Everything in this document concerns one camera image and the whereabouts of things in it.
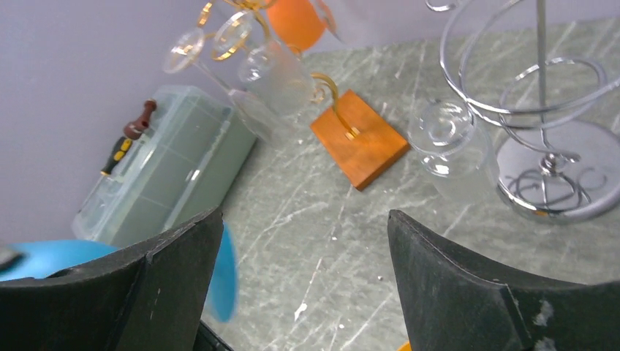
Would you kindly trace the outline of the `gold wire glass rack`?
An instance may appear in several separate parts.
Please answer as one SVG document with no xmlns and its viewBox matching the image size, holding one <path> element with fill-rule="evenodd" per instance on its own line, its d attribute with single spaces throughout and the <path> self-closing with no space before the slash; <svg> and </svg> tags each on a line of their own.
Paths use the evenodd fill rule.
<svg viewBox="0 0 620 351">
<path fill-rule="evenodd" d="M 265 13 L 274 2 L 232 1 L 232 15 L 239 10 L 258 11 L 264 17 L 272 36 L 283 43 L 274 33 Z M 203 29 L 209 36 L 200 57 L 201 61 L 208 67 L 211 63 L 229 59 L 239 59 L 241 63 L 245 59 L 241 50 L 224 60 L 212 59 L 213 36 L 229 19 L 219 25 L 217 30 L 207 32 L 205 27 L 213 9 L 214 2 L 207 2 L 201 9 L 195 26 Z M 409 150 L 408 142 L 354 91 L 340 92 L 332 77 L 322 72 L 313 72 L 303 63 L 304 53 L 297 53 L 293 49 L 291 51 L 313 77 L 314 96 L 301 113 L 279 115 L 275 112 L 276 115 L 284 120 L 292 133 L 302 127 L 310 128 L 351 185 L 357 190 L 365 189 Z"/>
</svg>

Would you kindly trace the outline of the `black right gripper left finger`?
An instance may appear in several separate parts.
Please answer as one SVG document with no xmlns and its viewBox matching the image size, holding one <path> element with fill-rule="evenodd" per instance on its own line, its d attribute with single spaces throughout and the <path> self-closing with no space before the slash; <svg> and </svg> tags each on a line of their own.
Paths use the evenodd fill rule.
<svg viewBox="0 0 620 351">
<path fill-rule="evenodd" d="M 3 350 L 192 350 L 223 234 L 219 208 L 42 279 L 1 283 Z"/>
</svg>

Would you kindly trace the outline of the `clear wine glass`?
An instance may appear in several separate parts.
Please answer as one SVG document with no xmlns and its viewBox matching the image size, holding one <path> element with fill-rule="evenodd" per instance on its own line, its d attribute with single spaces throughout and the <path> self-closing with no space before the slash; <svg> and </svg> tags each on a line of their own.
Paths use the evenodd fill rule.
<svg viewBox="0 0 620 351">
<path fill-rule="evenodd" d="M 369 45 L 377 38 L 369 1 L 312 0 L 327 30 L 347 46 Z"/>
</svg>

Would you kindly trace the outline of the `chrome wire glass rack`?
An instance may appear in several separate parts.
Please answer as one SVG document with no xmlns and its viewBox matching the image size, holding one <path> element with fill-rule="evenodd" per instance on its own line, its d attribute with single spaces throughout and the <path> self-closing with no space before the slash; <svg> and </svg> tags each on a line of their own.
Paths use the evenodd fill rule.
<svg viewBox="0 0 620 351">
<path fill-rule="evenodd" d="M 619 204 L 619 136 L 591 120 L 619 88 L 598 60 L 548 47 L 550 1 L 426 2 L 449 12 L 439 65 L 493 141 L 498 196 L 521 216 L 570 223 Z"/>
</svg>

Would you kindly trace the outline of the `clear pink tinted glass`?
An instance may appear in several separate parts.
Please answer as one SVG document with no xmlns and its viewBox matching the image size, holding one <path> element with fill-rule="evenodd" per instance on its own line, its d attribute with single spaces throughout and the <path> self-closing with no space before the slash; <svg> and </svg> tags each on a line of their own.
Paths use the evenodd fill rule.
<svg viewBox="0 0 620 351">
<path fill-rule="evenodd" d="M 175 74 L 189 67 L 198 68 L 223 90 L 234 107 L 235 114 L 251 133 L 275 147 L 285 145 L 290 141 L 292 130 L 284 120 L 255 94 L 233 88 L 201 61 L 200 57 L 208 38 L 201 28 L 183 33 L 165 54 L 162 70 L 167 74 Z"/>
</svg>

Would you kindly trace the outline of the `clear plastic storage box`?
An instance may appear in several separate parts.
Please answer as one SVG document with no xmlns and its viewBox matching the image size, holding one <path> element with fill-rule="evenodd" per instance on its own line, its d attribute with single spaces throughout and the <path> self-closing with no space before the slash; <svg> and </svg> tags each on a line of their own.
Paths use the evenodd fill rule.
<svg viewBox="0 0 620 351">
<path fill-rule="evenodd" d="M 232 107 L 194 86 L 154 93 L 151 125 L 72 221 L 79 239 L 126 247 L 219 206 L 255 136 Z"/>
</svg>

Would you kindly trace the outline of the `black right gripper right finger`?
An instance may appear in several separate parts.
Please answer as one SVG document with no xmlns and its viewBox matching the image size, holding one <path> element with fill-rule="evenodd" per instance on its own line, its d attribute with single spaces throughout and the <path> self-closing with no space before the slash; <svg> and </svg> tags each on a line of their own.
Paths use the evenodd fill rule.
<svg viewBox="0 0 620 351">
<path fill-rule="evenodd" d="M 390 256 L 414 350 L 617 350 L 619 283 L 578 284 L 512 268 L 400 210 Z"/>
</svg>

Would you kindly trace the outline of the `yellow plastic goblet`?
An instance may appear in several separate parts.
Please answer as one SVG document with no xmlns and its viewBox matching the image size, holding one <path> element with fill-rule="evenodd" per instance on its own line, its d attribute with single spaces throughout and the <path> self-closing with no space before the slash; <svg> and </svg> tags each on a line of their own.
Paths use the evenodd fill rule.
<svg viewBox="0 0 620 351">
<path fill-rule="evenodd" d="M 404 344 L 402 344 L 397 350 L 398 351 L 412 351 L 412 348 L 411 348 L 410 343 L 407 341 Z"/>
</svg>

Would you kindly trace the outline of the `clear tall glass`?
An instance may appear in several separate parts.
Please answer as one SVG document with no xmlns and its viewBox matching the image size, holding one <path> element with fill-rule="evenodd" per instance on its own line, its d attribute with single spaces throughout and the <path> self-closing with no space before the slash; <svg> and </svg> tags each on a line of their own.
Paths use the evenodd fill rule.
<svg viewBox="0 0 620 351">
<path fill-rule="evenodd" d="M 430 101 L 409 117 L 407 139 L 444 198 L 469 204 L 496 192 L 499 166 L 493 141 L 463 101 Z"/>
</svg>

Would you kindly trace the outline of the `clear small glass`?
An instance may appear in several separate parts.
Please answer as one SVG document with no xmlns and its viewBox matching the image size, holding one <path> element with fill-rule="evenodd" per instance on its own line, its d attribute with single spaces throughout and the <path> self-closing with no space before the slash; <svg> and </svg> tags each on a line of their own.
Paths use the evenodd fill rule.
<svg viewBox="0 0 620 351">
<path fill-rule="evenodd" d="M 239 50 L 245 59 L 238 78 L 274 112 L 292 115 L 309 106 L 313 77 L 291 49 L 272 36 L 258 11 L 237 11 L 213 36 L 214 61 L 228 59 Z"/>
</svg>

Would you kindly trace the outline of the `orange plastic goblet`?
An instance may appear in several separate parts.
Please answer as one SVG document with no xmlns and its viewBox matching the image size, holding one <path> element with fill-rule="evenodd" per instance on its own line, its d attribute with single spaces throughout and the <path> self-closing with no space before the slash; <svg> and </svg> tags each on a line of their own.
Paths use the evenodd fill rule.
<svg viewBox="0 0 620 351">
<path fill-rule="evenodd" d="M 333 14 L 326 1 L 279 0 L 265 10 L 279 39 L 297 53 L 304 53 L 333 28 Z"/>
</svg>

